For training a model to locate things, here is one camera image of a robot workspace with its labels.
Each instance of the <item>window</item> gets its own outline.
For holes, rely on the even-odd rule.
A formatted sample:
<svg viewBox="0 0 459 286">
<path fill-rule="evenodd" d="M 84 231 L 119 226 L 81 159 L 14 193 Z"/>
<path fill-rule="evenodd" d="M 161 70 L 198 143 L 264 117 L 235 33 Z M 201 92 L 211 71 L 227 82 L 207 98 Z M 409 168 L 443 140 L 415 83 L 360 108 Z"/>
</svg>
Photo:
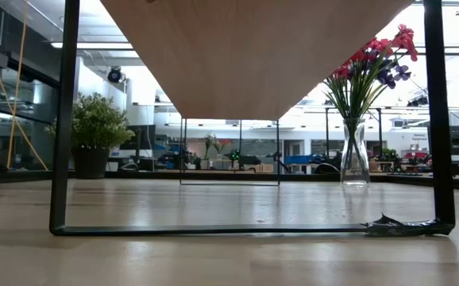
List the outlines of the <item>window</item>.
<svg viewBox="0 0 459 286">
<path fill-rule="evenodd" d="M 43 122 L 36 122 L 24 118 L 17 118 L 25 136 L 30 140 L 32 146 L 43 162 L 50 168 L 53 162 L 54 137 L 44 129 L 48 126 Z M 9 152 L 10 134 L 12 127 L 12 116 L 0 113 L 0 161 L 7 163 Z M 13 152 L 11 154 L 11 167 L 22 170 L 44 170 L 39 159 L 34 155 L 32 149 L 26 142 L 21 131 L 15 126 L 13 135 Z"/>
<path fill-rule="evenodd" d="M 344 140 L 329 140 L 329 152 L 330 156 L 335 156 L 337 152 L 342 152 L 344 149 Z M 312 140 L 310 151 L 314 155 L 325 155 L 326 154 L 326 140 Z"/>
<path fill-rule="evenodd" d="M 21 75 L 17 93 L 16 112 L 23 117 L 31 117 L 43 122 L 53 122 L 56 117 L 58 104 L 57 91 L 37 79 Z M 14 105 L 17 71 L 6 69 L 2 71 L 2 80 L 9 96 L 10 105 Z M 0 110 L 10 113 L 6 97 L 0 94 Z"/>
</svg>

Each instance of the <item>pink flower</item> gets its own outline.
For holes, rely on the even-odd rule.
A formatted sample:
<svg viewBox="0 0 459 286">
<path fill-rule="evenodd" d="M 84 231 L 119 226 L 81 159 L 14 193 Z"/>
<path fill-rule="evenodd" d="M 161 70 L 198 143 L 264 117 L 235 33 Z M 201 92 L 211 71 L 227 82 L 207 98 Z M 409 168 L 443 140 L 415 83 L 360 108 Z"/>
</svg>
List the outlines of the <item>pink flower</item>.
<svg viewBox="0 0 459 286">
<path fill-rule="evenodd" d="M 415 48 L 415 44 L 413 43 L 413 36 L 415 33 L 412 29 L 407 28 L 405 25 L 399 25 L 399 32 L 395 35 L 394 40 L 392 40 L 392 47 L 394 48 L 403 48 L 406 49 L 407 52 L 411 55 L 411 60 L 417 61 L 419 58 Z"/>
</svg>

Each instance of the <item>wooden floor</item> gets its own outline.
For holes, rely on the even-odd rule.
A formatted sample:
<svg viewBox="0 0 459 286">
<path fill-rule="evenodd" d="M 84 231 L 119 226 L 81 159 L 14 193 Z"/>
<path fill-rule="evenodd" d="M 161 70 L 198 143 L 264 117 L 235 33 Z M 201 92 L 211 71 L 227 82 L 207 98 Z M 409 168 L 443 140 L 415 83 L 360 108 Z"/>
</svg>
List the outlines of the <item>wooden floor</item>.
<svg viewBox="0 0 459 286">
<path fill-rule="evenodd" d="M 0 185 L 0 285 L 459 285 L 449 237 L 246 234 L 58 238 L 48 229 L 51 182 Z M 176 180 L 69 182 L 71 226 L 358 223 L 381 212 L 434 217 L 430 188 L 332 183 L 183 186 Z"/>
</svg>

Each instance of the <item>red flower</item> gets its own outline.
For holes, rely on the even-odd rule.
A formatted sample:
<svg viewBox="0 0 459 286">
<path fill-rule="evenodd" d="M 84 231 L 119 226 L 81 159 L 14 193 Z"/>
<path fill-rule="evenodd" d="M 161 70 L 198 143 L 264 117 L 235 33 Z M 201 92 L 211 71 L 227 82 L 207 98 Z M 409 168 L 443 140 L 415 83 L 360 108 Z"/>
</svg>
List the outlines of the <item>red flower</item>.
<svg viewBox="0 0 459 286">
<path fill-rule="evenodd" d="M 378 54 L 382 53 L 384 50 L 386 50 L 388 48 L 388 46 L 390 45 L 391 41 L 388 40 L 388 39 L 381 39 L 378 41 L 378 39 L 376 39 L 375 37 L 370 40 L 367 44 L 365 44 L 364 46 L 364 51 L 365 50 L 368 50 L 368 49 L 371 49 L 373 51 L 377 51 Z M 387 51 L 387 56 L 391 56 L 394 52 L 389 49 Z M 370 60 L 374 60 L 376 58 L 376 55 L 375 54 L 372 54 L 370 57 Z"/>
<path fill-rule="evenodd" d="M 417 52 L 415 44 L 413 43 L 413 36 L 415 33 L 412 29 L 407 28 L 405 25 L 399 25 L 399 32 L 395 35 L 394 40 L 392 40 L 392 47 L 394 48 L 404 48 L 411 55 L 411 60 L 417 61 Z"/>
<path fill-rule="evenodd" d="M 347 77 L 349 75 L 348 66 L 340 66 L 337 70 L 334 71 L 334 75 L 338 77 Z"/>
<path fill-rule="evenodd" d="M 355 52 L 355 54 L 349 58 L 351 61 L 362 61 L 365 59 L 367 59 L 367 55 L 364 50 L 358 50 L 358 52 Z"/>
</svg>

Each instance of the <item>wooden tabletop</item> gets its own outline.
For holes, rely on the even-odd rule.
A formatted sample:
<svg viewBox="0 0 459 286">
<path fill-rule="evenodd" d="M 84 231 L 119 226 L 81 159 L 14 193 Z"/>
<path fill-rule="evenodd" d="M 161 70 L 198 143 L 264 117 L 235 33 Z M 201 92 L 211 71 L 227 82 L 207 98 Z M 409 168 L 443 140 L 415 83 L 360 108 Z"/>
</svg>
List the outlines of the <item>wooden tabletop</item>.
<svg viewBox="0 0 459 286">
<path fill-rule="evenodd" d="M 412 2 L 102 0 L 183 118 L 263 120 L 281 118 Z"/>
</svg>

